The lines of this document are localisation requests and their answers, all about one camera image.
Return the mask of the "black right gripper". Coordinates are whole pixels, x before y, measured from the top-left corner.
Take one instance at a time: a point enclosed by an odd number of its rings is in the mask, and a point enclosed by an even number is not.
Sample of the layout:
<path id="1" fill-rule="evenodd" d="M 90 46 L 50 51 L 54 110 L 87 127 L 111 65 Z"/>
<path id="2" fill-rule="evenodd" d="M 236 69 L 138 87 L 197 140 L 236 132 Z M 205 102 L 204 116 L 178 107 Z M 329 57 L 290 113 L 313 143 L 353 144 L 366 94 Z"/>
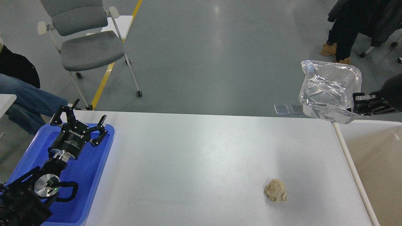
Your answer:
<path id="1" fill-rule="evenodd" d="M 353 112 L 360 116 L 373 116 L 402 111 L 402 74 L 384 83 L 383 87 L 366 95 L 353 93 Z"/>

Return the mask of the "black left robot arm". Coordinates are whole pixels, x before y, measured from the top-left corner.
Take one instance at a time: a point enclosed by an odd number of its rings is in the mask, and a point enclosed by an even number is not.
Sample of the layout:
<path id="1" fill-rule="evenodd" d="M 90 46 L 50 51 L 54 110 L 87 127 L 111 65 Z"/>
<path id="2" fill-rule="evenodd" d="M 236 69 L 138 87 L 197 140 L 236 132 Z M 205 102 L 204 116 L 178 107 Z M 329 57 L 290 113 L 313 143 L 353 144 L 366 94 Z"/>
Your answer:
<path id="1" fill-rule="evenodd" d="M 74 108 L 61 106 L 52 117 L 50 126 L 60 128 L 48 147 L 48 159 L 22 176 L 1 186 L 1 225 L 40 226 L 52 216 L 55 202 L 70 202 L 76 198 L 79 183 L 62 181 L 69 160 L 77 160 L 86 144 L 99 146 L 108 134 L 106 115 L 93 127 L 76 119 Z"/>

